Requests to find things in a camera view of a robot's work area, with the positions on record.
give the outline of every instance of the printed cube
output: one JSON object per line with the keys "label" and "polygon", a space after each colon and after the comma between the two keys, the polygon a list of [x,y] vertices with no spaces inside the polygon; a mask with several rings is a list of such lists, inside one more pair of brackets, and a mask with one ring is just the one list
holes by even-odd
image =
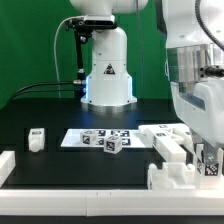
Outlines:
{"label": "printed cube", "polygon": [[98,133],[96,131],[84,131],[80,133],[82,144],[93,146],[98,142]]}
{"label": "printed cube", "polygon": [[104,152],[117,154],[122,149],[122,138],[120,135],[111,135],[104,141]]}

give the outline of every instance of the black cable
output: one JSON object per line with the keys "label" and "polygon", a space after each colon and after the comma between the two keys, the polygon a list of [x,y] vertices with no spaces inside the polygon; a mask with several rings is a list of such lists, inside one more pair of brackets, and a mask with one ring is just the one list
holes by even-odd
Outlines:
{"label": "black cable", "polygon": [[202,28],[202,30],[206,33],[206,35],[219,47],[224,51],[224,45],[210,32],[208,27],[205,25],[200,12],[201,0],[195,1],[195,14],[197,21]]}
{"label": "black cable", "polygon": [[56,89],[56,90],[29,90],[29,91],[23,91],[17,94],[13,94],[13,96],[10,97],[10,99],[8,100],[8,102],[12,102],[16,97],[23,95],[23,94],[28,94],[28,93],[46,93],[46,92],[74,92],[75,89]]}
{"label": "black cable", "polygon": [[144,90],[145,90],[145,67],[144,67],[144,46],[143,46],[143,37],[142,37],[142,26],[141,26],[141,18],[139,13],[139,1],[136,0],[136,15],[138,20],[138,29],[139,29],[139,40],[141,47],[141,70],[142,70],[142,93],[141,99],[144,98]]}
{"label": "black cable", "polygon": [[37,83],[37,84],[32,84],[29,86],[25,86],[21,89],[19,89],[18,91],[16,91],[10,98],[9,98],[9,102],[12,101],[12,99],[14,99],[18,94],[22,94],[23,92],[25,92],[28,89],[32,89],[35,87],[40,87],[40,86],[62,86],[62,85],[73,85],[72,81],[68,81],[68,82],[43,82],[43,83]]}

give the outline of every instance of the cable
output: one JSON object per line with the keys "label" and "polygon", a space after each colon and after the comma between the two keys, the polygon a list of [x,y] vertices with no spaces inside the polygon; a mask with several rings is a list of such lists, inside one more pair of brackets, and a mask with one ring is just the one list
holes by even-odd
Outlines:
{"label": "cable", "polygon": [[64,25],[64,23],[68,20],[72,20],[72,19],[78,19],[78,18],[83,18],[82,16],[74,16],[74,17],[69,17],[67,19],[64,19],[60,25],[58,26],[57,28],[57,31],[55,33],[55,37],[54,37],[54,64],[55,64],[55,70],[56,70],[56,76],[57,76],[57,81],[60,82],[61,79],[60,79],[60,73],[59,73],[59,69],[58,69],[58,59],[57,59],[57,41],[58,41],[58,35],[59,35],[59,32],[61,30],[61,27]]}
{"label": "cable", "polygon": [[202,28],[202,30],[206,33],[206,35],[219,47],[224,51],[224,45],[210,32],[208,27],[205,25],[200,12],[201,0],[195,1],[195,14],[197,21]]}
{"label": "cable", "polygon": [[28,94],[28,93],[46,93],[46,92],[73,92],[75,89],[56,89],[56,90],[29,90],[29,91],[23,91],[17,94],[14,94],[12,97],[10,97],[8,102],[12,102],[16,97],[23,95],[23,94]]}
{"label": "cable", "polygon": [[141,70],[142,70],[142,93],[141,93],[141,99],[144,98],[144,89],[145,89],[145,67],[144,67],[144,47],[143,47],[143,37],[142,37],[142,25],[141,25],[141,18],[139,13],[139,1],[136,0],[136,15],[137,15],[137,21],[138,21],[138,30],[139,30],[139,41],[140,41],[140,47],[141,47]]}
{"label": "cable", "polygon": [[35,87],[40,87],[40,86],[62,86],[62,85],[73,85],[72,81],[68,81],[68,82],[44,82],[44,83],[37,83],[37,84],[32,84],[29,86],[25,86],[21,89],[19,89],[18,91],[16,91],[10,98],[8,101],[11,101],[13,98],[15,98],[18,94],[22,94],[23,92],[25,92],[28,89],[32,89]]}

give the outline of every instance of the black sticker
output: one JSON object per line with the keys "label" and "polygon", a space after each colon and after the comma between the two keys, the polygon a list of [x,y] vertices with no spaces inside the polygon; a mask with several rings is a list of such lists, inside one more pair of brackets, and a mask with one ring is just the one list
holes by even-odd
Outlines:
{"label": "black sticker", "polygon": [[153,138],[153,145],[156,147],[156,137]]}
{"label": "black sticker", "polygon": [[160,128],[168,128],[166,125],[160,125]]}
{"label": "black sticker", "polygon": [[98,138],[97,145],[104,145],[104,139],[103,138]]}
{"label": "black sticker", "polygon": [[120,137],[119,135],[112,135],[108,139],[112,141],[116,141],[117,139],[119,139],[119,137]]}
{"label": "black sticker", "polygon": [[109,64],[107,66],[107,69],[105,70],[105,72],[103,73],[105,75],[115,75],[115,71],[114,71],[114,68],[111,64]]}
{"label": "black sticker", "polygon": [[100,137],[106,136],[106,131],[105,130],[97,130],[97,132],[98,132],[98,136],[100,136]]}
{"label": "black sticker", "polygon": [[164,137],[164,136],[166,136],[164,133],[156,133],[156,135],[157,135],[158,137]]}
{"label": "black sticker", "polygon": [[85,135],[83,135],[83,136],[82,136],[82,142],[83,142],[84,144],[89,145],[89,144],[90,144],[90,137],[89,137],[89,136],[85,136]]}
{"label": "black sticker", "polygon": [[33,131],[32,132],[32,135],[40,135],[41,134],[41,131]]}
{"label": "black sticker", "polygon": [[122,145],[123,146],[130,146],[131,145],[131,139],[130,138],[123,138],[122,139]]}
{"label": "black sticker", "polygon": [[205,176],[218,176],[219,164],[206,165],[205,166]]}
{"label": "black sticker", "polygon": [[111,134],[119,134],[122,138],[124,137],[130,137],[130,131],[120,131],[120,130],[113,130],[111,131]]}
{"label": "black sticker", "polygon": [[115,143],[114,142],[107,142],[107,147],[106,149],[108,151],[115,151]]}
{"label": "black sticker", "polygon": [[94,134],[95,132],[94,131],[85,131],[84,134],[87,134],[87,135],[92,135]]}
{"label": "black sticker", "polygon": [[199,173],[201,173],[202,170],[202,162],[200,159],[197,160],[197,170]]}

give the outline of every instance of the white plastic part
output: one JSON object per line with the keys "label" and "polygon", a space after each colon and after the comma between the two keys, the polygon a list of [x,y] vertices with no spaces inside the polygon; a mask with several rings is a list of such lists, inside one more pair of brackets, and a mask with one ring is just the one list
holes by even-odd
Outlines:
{"label": "white plastic part", "polygon": [[122,150],[122,138],[119,135],[111,135],[104,140],[104,152],[117,154]]}
{"label": "white plastic part", "polygon": [[0,215],[223,215],[223,190],[1,190]]}
{"label": "white plastic part", "polygon": [[204,101],[202,110],[181,98],[179,85],[171,82],[177,116],[215,148],[224,147],[224,101],[220,95],[223,89],[223,79],[208,78],[207,82],[196,83],[193,95]]}
{"label": "white plastic part", "polygon": [[86,80],[82,103],[119,107],[137,102],[132,95],[126,55],[127,36],[121,28],[93,33],[92,72]]}
{"label": "white plastic part", "polygon": [[[212,43],[196,20],[194,5],[195,0],[163,0],[168,33],[166,48]],[[223,1],[201,1],[202,18],[211,33],[220,41],[224,41],[223,11]]]}
{"label": "white plastic part", "polygon": [[141,125],[139,131],[147,135],[167,162],[186,162],[186,152],[180,144],[193,152],[191,135],[185,124]]}
{"label": "white plastic part", "polygon": [[163,163],[161,170],[150,164],[148,188],[152,190],[195,189],[195,167],[185,163]]}
{"label": "white plastic part", "polygon": [[44,128],[30,129],[28,136],[29,150],[32,152],[39,152],[44,149],[45,144],[45,130]]}
{"label": "white plastic part", "polygon": [[203,162],[202,151],[204,147],[198,144],[196,147],[196,156],[194,157],[194,166],[197,168],[195,173],[195,185],[197,189],[222,189],[224,190],[224,178],[222,175],[223,150],[220,148],[217,152],[217,163],[206,165]]}
{"label": "white plastic part", "polygon": [[80,133],[80,142],[84,145],[94,146],[98,143],[98,133],[87,130]]}
{"label": "white plastic part", "polygon": [[4,151],[0,155],[0,187],[14,169],[15,164],[15,153],[13,151]]}
{"label": "white plastic part", "polygon": [[[136,0],[70,0],[82,14],[111,15],[112,13],[132,13],[136,11]],[[148,0],[139,0],[139,10]]]}

